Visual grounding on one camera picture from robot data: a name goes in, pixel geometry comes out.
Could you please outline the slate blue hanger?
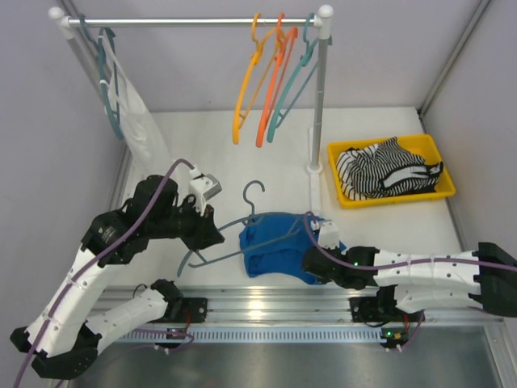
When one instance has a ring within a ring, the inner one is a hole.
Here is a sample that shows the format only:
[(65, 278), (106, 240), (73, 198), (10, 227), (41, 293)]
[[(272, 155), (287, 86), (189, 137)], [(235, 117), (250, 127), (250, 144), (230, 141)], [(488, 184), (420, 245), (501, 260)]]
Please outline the slate blue hanger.
[(238, 250), (215, 259), (207, 259), (198, 251), (189, 251), (183, 257), (177, 275), (180, 276), (186, 266), (203, 268), (240, 255), (249, 278), (282, 274), (297, 278), (307, 285), (319, 285), (321, 282), (315, 275), (302, 269), (305, 252), (312, 246), (302, 216), (286, 212), (256, 213), (255, 204), (247, 195), (253, 185), (259, 186), (263, 192), (266, 190), (263, 182), (257, 179), (251, 180), (243, 188), (242, 199), (250, 206), (250, 215), (220, 228), (224, 231), (232, 226), (243, 225), (238, 235)]

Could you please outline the blue tank top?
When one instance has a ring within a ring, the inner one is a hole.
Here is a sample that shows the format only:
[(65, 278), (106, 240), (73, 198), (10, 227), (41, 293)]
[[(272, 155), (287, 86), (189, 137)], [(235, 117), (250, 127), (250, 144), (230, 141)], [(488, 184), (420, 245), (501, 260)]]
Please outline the blue tank top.
[(304, 272), (305, 252), (313, 247), (300, 214), (256, 217), (239, 234), (239, 247), (250, 278), (269, 274), (292, 276), (307, 285), (323, 285)]

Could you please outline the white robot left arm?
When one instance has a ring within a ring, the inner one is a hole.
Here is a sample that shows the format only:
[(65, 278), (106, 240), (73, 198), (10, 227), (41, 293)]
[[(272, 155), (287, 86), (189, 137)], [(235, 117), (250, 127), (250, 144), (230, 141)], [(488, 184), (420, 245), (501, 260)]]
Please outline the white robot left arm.
[(112, 343), (145, 323), (173, 322), (185, 311), (173, 281), (158, 279), (138, 297), (98, 315), (91, 310), (105, 288), (149, 242), (180, 239), (191, 251), (224, 242), (208, 200), (221, 191), (212, 175), (193, 173), (188, 194), (161, 175), (139, 182), (121, 208), (94, 218), (74, 263), (41, 315), (13, 330), (11, 343), (34, 356), (39, 377), (72, 380)]

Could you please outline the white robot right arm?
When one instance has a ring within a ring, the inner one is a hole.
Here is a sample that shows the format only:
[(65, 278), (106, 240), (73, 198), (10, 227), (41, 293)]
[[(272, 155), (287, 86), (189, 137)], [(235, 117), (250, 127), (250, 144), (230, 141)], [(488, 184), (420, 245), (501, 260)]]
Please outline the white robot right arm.
[(390, 322), (434, 308), (467, 307), (516, 316), (516, 260), (492, 242), (450, 255), (410, 255), (362, 246), (342, 253), (311, 247), (302, 268), (344, 289), (376, 287), (375, 297), (354, 305), (366, 322)]

